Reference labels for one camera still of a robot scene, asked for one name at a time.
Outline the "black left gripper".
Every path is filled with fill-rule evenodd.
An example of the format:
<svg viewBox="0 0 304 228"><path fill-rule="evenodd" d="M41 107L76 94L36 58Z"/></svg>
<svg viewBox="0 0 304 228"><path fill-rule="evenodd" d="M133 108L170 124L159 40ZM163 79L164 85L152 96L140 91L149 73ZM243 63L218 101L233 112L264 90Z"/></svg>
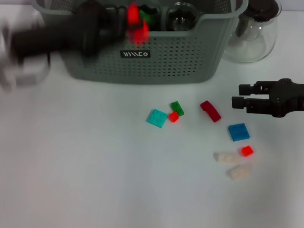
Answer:
<svg viewBox="0 0 304 228"><path fill-rule="evenodd" d="M101 6L86 1L66 20L11 34L10 52L18 60L56 51L76 51L86 57L95 56L101 42L116 42L125 37L124 23L100 23L100 20L127 20L125 6Z"/></svg>

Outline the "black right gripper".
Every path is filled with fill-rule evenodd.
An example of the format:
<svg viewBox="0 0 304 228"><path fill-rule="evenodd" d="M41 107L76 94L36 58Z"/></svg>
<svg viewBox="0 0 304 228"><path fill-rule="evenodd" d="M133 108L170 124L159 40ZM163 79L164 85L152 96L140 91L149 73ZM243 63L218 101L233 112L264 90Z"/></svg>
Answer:
<svg viewBox="0 0 304 228"><path fill-rule="evenodd" d="M252 114L271 114L282 118L290 112L304 110L304 85L283 78L278 81L257 81L239 85L240 95L269 95L269 99L231 98L233 109L246 109Z"/></svg>

